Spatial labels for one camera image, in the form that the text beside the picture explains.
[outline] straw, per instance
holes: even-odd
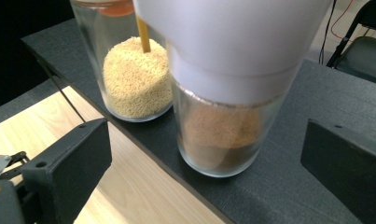
[[[147,33],[146,23],[138,15],[135,18],[137,20],[139,36],[141,37],[142,50],[144,53],[150,52],[149,34]]]

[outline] light wood board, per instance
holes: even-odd
[[[85,120],[102,117],[72,88],[63,91]],[[55,93],[0,123],[0,155],[26,151],[33,158],[80,123]],[[114,125],[108,126],[112,165],[75,223],[224,223]]]

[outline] black tabletop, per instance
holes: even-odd
[[[172,109],[143,123],[118,120],[106,111],[75,20],[23,41],[164,170],[231,221],[359,223],[299,159],[308,119],[376,139],[376,84],[304,61],[254,163],[239,175],[215,179],[193,171],[179,155]]]

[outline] glass jar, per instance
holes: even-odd
[[[70,0],[107,110],[131,122],[172,105],[165,40],[148,28],[144,53],[132,0]]]
[[[255,160],[284,95],[255,105],[203,99],[174,80],[177,143],[185,162],[212,177],[237,175]]]

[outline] black cable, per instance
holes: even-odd
[[[333,0],[332,10],[330,11],[329,20],[327,21],[327,29],[325,30],[324,42],[322,43],[322,48],[321,48],[321,51],[319,52],[318,63],[321,63],[321,64],[324,64],[324,50],[325,50],[325,43],[327,42],[327,31],[329,29],[330,21],[331,21],[332,16],[333,16],[333,11],[335,10],[336,2],[337,2],[337,0]]]
[[[42,66],[42,68],[45,70],[45,73],[46,75],[48,75],[48,77],[50,78],[50,80],[54,83],[54,85],[56,85],[57,89],[59,89],[59,92],[62,94],[63,98],[66,100],[66,102],[72,107],[72,109],[75,111],[75,113],[77,113],[77,115],[80,117],[80,119],[83,121],[83,123],[86,122],[86,120],[83,119],[83,117],[80,115],[80,113],[77,111],[77,109],[75,108],[75,106],[71,103],[71,101],[68,99],[68,97],[65,95],[65,93],[63,92],[62,88],[60,87],[60,85],[56,82],[56,80],[53,78],[53,75],[51,74],[51,72],[49,71],[48,67],[44,65],[44,63],[37,59],[37,61],[39,62],[39,64]]]

